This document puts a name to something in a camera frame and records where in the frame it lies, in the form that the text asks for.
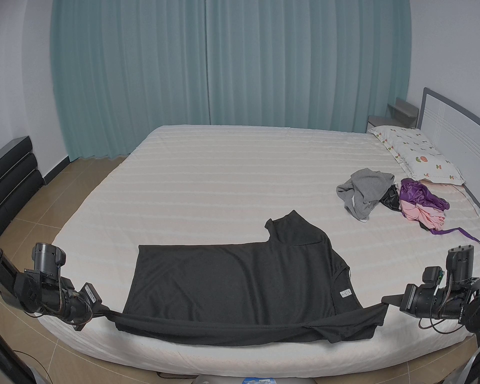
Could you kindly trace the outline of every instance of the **nightstand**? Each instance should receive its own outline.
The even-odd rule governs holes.
[[[367,131],[372,127],[378,127],[379,125],[415,128],[417,125],[419,109],[397,97],[395,105],[387,104],[387,111],[385,114],[389,114],[390,117],[370,115],[367,121]]]

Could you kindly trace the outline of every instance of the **gray sweater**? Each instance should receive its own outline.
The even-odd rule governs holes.
[[[336,193],[352,216],[365,223],[372,209],[393,184],[394,178],[391,173],[360,169],[352,173],[346,183],[339,185]]]

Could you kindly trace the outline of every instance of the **pillow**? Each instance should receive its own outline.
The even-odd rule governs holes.
[[[413,180],[462,185],[463,179],[455,165],[448,161],[418,129],[381,125],[373,133],[390,151]]]

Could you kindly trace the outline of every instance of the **pink garment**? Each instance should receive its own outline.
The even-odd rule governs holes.
[[[400,208],[408,220],[417,220],[428,229],[440,230],[444,226],[443,211],[420,204],[413,205],[405,200],[400,200]]]

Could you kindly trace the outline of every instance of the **mattress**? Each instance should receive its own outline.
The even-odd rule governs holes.
[[[153,131],[86,198],[54,244],[77,289],[92,283],[121,312],[139,244],[229,244],[266,241],[269,218],[295,209],[324,230],[351,268],[363,307],[421,283],[423,269],[445,266],[447,250],[470,241],[434,236],[381,204],[366,223],[354,219],[336,186],[361,168],[406,175],[371,134],[244,126],[164,126]],[[428,184],[450,203],[444,228],[480,236],[480,218],[454,186]],[[474,276],[479,276],[474,263]],[[41,323],[87,355],[147,370],[257,377],[317,377],[375,370],[462,341],[420,330],[418,320],[390,306],[370,340],[330,344],[271,343],[251,347],[179,345],[120,332],[106,318],[81,332],[56,318]],[[439,328],[455,329],[456,321]]]

